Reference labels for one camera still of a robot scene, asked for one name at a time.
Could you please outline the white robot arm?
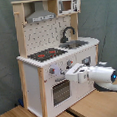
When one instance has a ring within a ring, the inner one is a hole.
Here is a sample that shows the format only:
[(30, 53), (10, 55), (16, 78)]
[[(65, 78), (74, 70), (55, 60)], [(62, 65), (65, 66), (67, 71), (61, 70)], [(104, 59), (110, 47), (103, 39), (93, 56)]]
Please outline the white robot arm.
[(117, 73), (115, 69), (107, 67), (105, 62), (101, 62), (98, 66), (86, 66), (76, 63), (65, 74), (65, 78), (69, 81), (78, 83), (84, 83), (88, 80), (93, 81), (93, 86), (99, 92), (117, 92), (117, 85), (113, 84), (116, 77)]

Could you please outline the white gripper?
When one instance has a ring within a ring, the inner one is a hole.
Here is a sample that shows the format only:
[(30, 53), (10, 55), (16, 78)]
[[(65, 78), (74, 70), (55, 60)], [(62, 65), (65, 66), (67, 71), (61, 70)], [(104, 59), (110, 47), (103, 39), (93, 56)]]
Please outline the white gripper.
[(87, 81), (87, 67), (73, 67), (66, 72), (65, 78), (69, 81), (84, 83)]

